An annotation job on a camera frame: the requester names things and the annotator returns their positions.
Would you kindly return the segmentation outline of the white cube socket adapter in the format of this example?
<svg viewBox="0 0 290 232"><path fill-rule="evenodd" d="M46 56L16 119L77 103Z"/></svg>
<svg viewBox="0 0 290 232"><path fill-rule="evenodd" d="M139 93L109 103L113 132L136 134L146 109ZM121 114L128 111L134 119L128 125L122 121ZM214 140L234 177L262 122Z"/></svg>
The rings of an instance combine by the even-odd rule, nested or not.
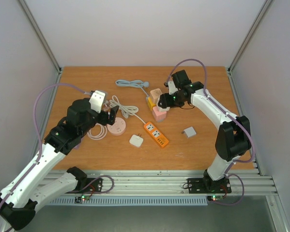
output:
<svg viewBox="0 0 290 232"><path fill-rule="evenodd" d="M170 110L170 107L162 108L162 107L158 106L157 109L158 109L159 112L167 112L167 111Z"/></svg>

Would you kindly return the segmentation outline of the yellow cube socket adapter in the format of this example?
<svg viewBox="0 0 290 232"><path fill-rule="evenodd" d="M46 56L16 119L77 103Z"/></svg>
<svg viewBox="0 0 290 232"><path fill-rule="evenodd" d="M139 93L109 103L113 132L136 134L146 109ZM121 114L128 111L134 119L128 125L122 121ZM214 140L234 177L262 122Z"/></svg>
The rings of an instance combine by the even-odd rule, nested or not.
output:
<svg viewBox="0 0 290 232"><path fill-rule="evenodd" d="M152 111L153 108L156 106L156 104L151 100L149 96L146 97L146 102L147 102L149 110Z"/></svg>

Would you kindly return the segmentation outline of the tan cube adapter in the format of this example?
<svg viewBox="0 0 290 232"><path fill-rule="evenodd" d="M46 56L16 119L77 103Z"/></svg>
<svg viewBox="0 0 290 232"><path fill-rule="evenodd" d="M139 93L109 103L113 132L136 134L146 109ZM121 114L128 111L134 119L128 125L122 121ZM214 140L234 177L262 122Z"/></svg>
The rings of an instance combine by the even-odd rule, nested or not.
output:
<svg viewBox="0 0 290 232"><path fill-rule="evenodd" d="M156 104L158 101L158 98L160 97L160 95L162 94L161 89L156 88L150 91L150 99L151 101Z"/></svg>

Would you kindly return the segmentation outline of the pink cube adapter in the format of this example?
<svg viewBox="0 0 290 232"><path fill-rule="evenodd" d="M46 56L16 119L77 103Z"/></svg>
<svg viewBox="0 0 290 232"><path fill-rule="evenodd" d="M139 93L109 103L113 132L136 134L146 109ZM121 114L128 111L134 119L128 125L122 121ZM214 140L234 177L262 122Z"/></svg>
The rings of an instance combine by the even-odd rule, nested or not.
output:
<svg viewBox="0 0 290 232"><path fill-rule="evenodd" d="M166 112L160 112L158 110L157 106L153 107L152 114L153 114L153 117L154 117L155 121L157 121L157 122L162 122L167 116L167 113Z"/></svg>

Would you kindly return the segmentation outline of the blue power strip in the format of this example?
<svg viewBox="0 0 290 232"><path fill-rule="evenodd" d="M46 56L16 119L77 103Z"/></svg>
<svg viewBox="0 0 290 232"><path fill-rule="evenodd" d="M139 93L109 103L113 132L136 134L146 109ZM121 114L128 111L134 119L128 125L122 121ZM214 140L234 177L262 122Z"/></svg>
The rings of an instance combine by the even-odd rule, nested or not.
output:
<svg viewBox="0 0 290 232"><path fill-rule="evenodd" d="M148 88L150 86L148 81L141 81L141 80L133 80L133 81L128 81L128 80L123 80L119 79L115 81L116 86L118 87L134 87L134 88L139 88L141 89L145 95L148 97L149 94L146 92L144 88Z"/></svg>

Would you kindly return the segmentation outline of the grey cube adapter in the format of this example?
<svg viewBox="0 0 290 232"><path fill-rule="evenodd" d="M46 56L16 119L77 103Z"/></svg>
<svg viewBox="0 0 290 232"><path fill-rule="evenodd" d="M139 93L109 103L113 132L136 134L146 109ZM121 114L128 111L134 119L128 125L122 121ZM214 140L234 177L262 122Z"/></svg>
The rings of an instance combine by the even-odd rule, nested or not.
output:
<svg viewBox="0 0 290 232"><path fill-rule="evenodd" d="M184 134L187 138L191 138L195 136L197 133L193 127L188 127L182 131L182 134Z"/></svg>

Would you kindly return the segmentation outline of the white plug adapter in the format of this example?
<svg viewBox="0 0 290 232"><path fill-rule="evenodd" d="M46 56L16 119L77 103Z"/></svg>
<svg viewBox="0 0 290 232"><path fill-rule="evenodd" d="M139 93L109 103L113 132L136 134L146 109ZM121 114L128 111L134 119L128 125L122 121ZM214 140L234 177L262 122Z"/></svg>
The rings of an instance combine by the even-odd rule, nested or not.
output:
<svg viewBox="0 0 290 232"><path fill-rule="evenodd" d="M141 147L144 139L141 137L141 134L133 134L129 140L129 143L137 148Z"/></svg>

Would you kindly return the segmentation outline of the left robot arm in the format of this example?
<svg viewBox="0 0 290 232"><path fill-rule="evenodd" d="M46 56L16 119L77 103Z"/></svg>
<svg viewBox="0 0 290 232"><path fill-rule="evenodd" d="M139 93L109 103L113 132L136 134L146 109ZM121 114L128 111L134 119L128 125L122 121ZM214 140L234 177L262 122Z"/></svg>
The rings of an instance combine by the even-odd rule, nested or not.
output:
<svg viewBox="0 0 290 232"><path fill-rule="evenodd" d="M39 184L96 124L113 125L118 109L118 106L112 107L110 112L94 109L87 98L76 100L68 107L67 115L49 132L36 156L0 191L0 217L10 229L23 229L42 207L65 193L84 192L87 189L90 193L101 191L92 183L101 184L102 178L89 181L77 167L69 168L61 177L41 188ZM2 225L0 231L8 229Z"/></svg>

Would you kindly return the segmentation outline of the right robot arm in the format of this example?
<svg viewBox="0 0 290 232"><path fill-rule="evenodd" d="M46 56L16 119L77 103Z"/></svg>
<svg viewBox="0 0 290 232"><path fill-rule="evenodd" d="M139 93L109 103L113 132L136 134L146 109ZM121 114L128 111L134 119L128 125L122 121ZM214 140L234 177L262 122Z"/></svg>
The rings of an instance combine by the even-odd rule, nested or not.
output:
<svg viewBox="0 0 290 232"><path fill-rule="evenodd" d="M205 191L213 192L222 185L232 163L252 147L249 119L230 112L216 101L203 83L192 82L186 71L178 71L171 77L172 81L167 83L168 93L158 98L158 110L168 111L188 103L201 110L217 128L217 154L202 178Z"/></svg>

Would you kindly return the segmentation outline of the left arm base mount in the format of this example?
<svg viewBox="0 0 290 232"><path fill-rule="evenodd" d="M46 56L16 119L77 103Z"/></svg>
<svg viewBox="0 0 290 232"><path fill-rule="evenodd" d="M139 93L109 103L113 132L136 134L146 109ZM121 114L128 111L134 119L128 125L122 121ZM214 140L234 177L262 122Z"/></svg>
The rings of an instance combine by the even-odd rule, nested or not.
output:
<svg viewBox="0 0 290 232"><path fill-rule="evenodd" d="M85 184L85 188L81 191L83 194L100 193L103 190L103 179L98 178L93 181L93 178L88 178Z"/></svg>

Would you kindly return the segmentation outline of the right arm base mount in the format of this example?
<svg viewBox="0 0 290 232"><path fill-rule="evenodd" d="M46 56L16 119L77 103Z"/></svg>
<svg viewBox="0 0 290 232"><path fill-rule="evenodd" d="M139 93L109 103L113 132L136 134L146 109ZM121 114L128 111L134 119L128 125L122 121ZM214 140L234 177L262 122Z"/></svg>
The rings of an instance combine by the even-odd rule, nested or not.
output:
<svg viewBox="0 0 290 232"><path fill-rule="evenodd" d="M188 178L183 184L183 189L187 189L190 194L223 194L232 193L230 182L226 178L212 181L210 178Z"/></svg>

